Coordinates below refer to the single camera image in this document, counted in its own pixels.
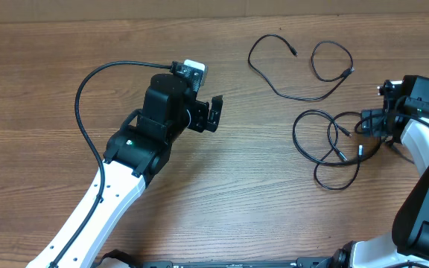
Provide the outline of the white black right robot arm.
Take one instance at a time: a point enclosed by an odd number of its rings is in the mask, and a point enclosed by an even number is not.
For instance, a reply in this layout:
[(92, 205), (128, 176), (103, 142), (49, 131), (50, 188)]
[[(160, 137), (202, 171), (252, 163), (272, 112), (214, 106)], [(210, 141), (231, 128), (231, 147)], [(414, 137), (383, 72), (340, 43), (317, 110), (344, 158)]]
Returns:
[(429, 78), (406, 75), (378, 88), (382, 110), (364, 110), (358, 126), (407, 148), (419, 181), (398, 210), (391, 232), (338, 249), (324, 267), (429, 267)]

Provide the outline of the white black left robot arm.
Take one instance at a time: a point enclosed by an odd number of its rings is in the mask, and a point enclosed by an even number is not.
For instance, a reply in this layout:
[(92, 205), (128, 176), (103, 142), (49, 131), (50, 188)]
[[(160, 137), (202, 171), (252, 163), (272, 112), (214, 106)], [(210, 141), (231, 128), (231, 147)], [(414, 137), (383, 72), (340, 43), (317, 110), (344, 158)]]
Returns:
[(184, 129), (217, 129), (223, 106), (197, 100), (199, 86), (174, 74), (152, 76), (142, 109), (109, 139), (103, 166), (54, 239), (30, 267), (90, 267), (126, 210), (167, 164)]

